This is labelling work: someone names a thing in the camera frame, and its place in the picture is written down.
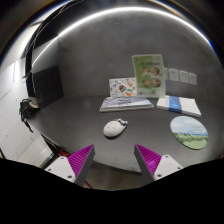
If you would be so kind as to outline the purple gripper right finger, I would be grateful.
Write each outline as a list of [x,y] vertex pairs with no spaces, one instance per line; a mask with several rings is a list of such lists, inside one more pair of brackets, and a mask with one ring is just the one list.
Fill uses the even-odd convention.
[[138,144],[135,145],[134,155],[145,184],[160,180],[182,169],[182,166],[170,155],[159,155]]

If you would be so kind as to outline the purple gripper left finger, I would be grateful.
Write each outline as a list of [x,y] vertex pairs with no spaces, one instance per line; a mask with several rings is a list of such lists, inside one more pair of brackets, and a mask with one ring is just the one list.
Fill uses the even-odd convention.
[[46,168],[46,171],[76,185],[83,186],[94,156],[94,146],[90,145],[68,157],[58,157]]

